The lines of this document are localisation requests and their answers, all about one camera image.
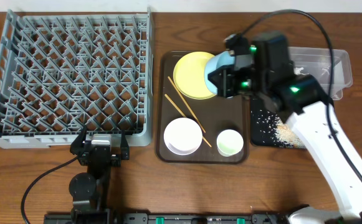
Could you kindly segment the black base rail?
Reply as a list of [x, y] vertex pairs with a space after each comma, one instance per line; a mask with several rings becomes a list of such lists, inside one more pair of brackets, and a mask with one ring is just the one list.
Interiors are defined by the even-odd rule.
[[258, 213], [252, 215], [149, 215], [126, 213], [108, 223], [121, 224], [287, 224], [283, 215]]

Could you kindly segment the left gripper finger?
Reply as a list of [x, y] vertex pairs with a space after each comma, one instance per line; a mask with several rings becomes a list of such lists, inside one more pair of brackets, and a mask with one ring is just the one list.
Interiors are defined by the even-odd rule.
[[121, 150], [121, 160], [130, 159], [130, 147], [126, 139], [125, 131], [121, 131], [121, 141], [120, 141], [120, 150]]
[[75, 140], [70, 145], [70, 152], [73, 155], [82, 155], [84, 152], [84, 141], [87, 136], [87, 127], [84, 126], [80, 134], [75, 138]]

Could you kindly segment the upper wooden chopstick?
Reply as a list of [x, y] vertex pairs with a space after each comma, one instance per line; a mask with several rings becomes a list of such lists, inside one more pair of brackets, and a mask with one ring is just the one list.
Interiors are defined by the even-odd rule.
[[189, 110], [189, 112], [192, 114], [192, 116], [194, 117], [194, 119], [197, 121], [198, 125], [200, 125], [200, 127], [202, 128], [202, 131], [205, 133], [206, 130], [204, 129], [204, 127], [202, 126], [202, 124], [200, 123], [199, 119], [197, 118], [197, 116], [195, 115], [194, 111], [191, 109], [191, 107], [189, 106], [188, 102], [185, 100], [184, 96], [181, 94], [181, 92], [178, 90], [177, 86], [174, 84], [174, 81], [172, 81], [172, 79], [168, 76], [167, 79], [169, 80], [169, 82], [172, 84], [173, 88], [176, 90], [176, 92], [178, 93], [179, 97], [182, 99], [183, 103], [186, 105], [187, 109]]

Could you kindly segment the white round bowl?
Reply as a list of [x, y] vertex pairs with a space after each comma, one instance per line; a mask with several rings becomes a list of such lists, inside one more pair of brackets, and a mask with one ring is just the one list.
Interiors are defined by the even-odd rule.
[[174, 154], [186, 156], [194, 153], [202, 143], [202, 130], [192, 119], [177, 118], [164, 129], [164, 143]]

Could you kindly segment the white cup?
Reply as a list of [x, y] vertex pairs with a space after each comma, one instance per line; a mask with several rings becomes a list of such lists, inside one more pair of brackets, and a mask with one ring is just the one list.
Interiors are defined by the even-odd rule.
[[230, 157], [243, 149], [244, 140], [239, 132], [233, 129], [227, 129], [218, 134], [216, 144], [220, 155]]

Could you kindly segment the wooden chopstick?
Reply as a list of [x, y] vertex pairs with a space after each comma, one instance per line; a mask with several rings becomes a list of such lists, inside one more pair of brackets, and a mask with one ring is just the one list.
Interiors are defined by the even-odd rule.
[[[164, 94], [164, 96], [166, 97], [166, 99], [172, 104], [172, 106], [180, 113], [180, 115], [184, 118], [187, 118], [186, 115], [181, 111], [181, 109], [175, 104], [175, 102], [167, 95]], [[202, 140], [209, 146], [212, 147], [212, 145], [210, 144], [210, 142], [203, 136]]]
[[200, 123], [199, 119], [197, 118], [197, 116], [195, 115], [194, 111], [191, 109], [191, 107], [189, 106], [188, 102], [185, 100], [184, 96], [181, 94], [181, 92], [178, 90], [177, 86], [174, 84], [174, 81], [172, 81], [172, 79], [168, 76], [167, 79], [169, 80], [169, 82], [172, 84], [173, 88], [176, 90], [176, 92], [178, 93], [179, 97], [182, 99], [183, 103], [186, 105], [187, 109], [189, 110], [189, 112], [192, 114], [192, 116], [194, 117], [194, 119], [197, 121], [198, 125], [200, 125], [200, 127], [202, 128], [202, 131], [205, 133], [206, 130], [204, 129], [204, 127], [202, 126], [202, 124]]

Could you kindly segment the white tissue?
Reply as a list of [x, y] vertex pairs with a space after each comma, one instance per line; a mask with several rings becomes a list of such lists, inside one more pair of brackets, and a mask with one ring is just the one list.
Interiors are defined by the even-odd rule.
[[294, 74], [296, 74], [296, 75], [302, 75], [302, 70], [303, 70], [303, 67], [295, 67], [293, 69]]

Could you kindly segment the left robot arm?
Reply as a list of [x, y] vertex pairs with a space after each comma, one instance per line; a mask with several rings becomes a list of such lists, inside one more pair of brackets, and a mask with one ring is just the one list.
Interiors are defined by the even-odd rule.
[[120, 151], [112, 153], [111, 137], [87, 139], [87, 127], [70, 145], [70, 152], [77, 156], [80, 165], [87, 171], [75, 175], [69, 184], [73, 198], [70, 212], [74, 224], [113, 224], [118, 223], [118, 215], [107, 207], [111, 169], [120, 167], [122, 160], [130, 158], [130, 147], [126, 134], [121, 131]]

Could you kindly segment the clear plastic bin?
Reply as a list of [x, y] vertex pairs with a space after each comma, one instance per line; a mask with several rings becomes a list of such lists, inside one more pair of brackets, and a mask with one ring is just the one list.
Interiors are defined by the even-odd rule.
[[[295, 67], [303, 67], [302, 75], [314, 76], [327, 92], [330, 78], [330, 54], [328, 49], [309, 47], [289, 47], [290, 58]], [[343, 90], [353, 84], [351, 63], [348, 52], [333, 50], [334, 77], [331, 94], [333, 100], [343, 97]]]

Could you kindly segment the light blue bowl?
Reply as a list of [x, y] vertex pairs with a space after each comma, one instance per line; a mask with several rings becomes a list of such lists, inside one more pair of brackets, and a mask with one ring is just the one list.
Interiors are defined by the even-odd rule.
[[224, 51], [213, 58], [210, 58], [205, 66], [204, 69], [204, 81], [206, 84], [207, 89], [217, 95], [217, 87], [208, 79], [208, 75], [217, 69], [219, 69], [221, 66], [224, 65], [233, 65], [235, 61], [234, 56], [231, 56], [228, 51]]

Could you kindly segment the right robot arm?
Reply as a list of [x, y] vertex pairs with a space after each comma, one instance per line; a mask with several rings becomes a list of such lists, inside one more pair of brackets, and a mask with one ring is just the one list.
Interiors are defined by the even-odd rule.
[[362, 158], [317, 79], [294, 72], [282, 33], [263, 33], [253, 41], [229, 36], [226, 51], [207, 62], [204, 78], [218, 96], [260, 98], [303, 142], [328, 182], [338, 210], [303, 207], [286, 215], [288, 223], [362, 223]]

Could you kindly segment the yellow round plate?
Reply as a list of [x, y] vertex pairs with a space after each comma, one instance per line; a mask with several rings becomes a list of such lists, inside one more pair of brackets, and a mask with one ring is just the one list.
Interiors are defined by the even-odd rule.
[[194, 100], [206, 100], [214, 96], [204, 79], [205, 66], [213, 57], [208, 52], [191, 52], [178, 60], [173, 71], [173, 81], [184, 96]]

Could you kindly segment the lower wooden chopstick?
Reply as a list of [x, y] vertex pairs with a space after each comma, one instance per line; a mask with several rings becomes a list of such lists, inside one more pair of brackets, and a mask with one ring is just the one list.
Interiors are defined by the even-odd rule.
[[[164, 96], [166, 97], [166, 99], [172, 104], [172, 106], [180, 113], [180, 115], [184, 118], [187, 118], [186, 115], [181, 111], [181, 109], [175, 104], [175, 102], [167, 95], [164, 94]], [[210, 142], [203, 136], [202, 140], [209, 146], [212, 147], [212, 145], [210, 144]]]

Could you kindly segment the brown serving tray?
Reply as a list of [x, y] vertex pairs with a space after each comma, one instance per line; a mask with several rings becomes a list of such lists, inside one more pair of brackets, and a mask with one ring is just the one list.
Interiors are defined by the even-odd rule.
[[[179, 156], [172, 153], [164, 143], [163, 133], [165, 127], [172, 120], [182, 117], [166, 99], [164, 94], [167, 94], [188, 118], [193, 118], [192, 114], [167, 79], [168, 76], [171, 77], [173, 75], [173, 70], [178, 60], [187, 53], [187, 51], [170, 51], [165, 53], [161, 58], [156, 155], [164, 162], [238, 164], [249, 156], [249, 128], [247, 123], [249, 112], [246, 111], [246, 103], [241, 96], [235, 96], [230, 99], [214, 96], [206, 100], [185, 98], [206, 130], [203, 136], [210, 142], [212, 147], [209, 147], [202, 141], [199, 149], [194, 153], [186, 156]], [[239, 132], [244, 139], [243, 149], [230, 157], [220, 155], [216, 145], [218, 134], [226, 129], [233, 129]]]

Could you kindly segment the grey plastic dish rack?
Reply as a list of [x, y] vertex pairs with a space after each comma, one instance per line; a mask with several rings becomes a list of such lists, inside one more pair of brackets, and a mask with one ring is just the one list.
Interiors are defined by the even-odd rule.
[[0, 147], [69, 145], [88, 137], [152, 140], [153, 16], [19, 16], [0, 40]]

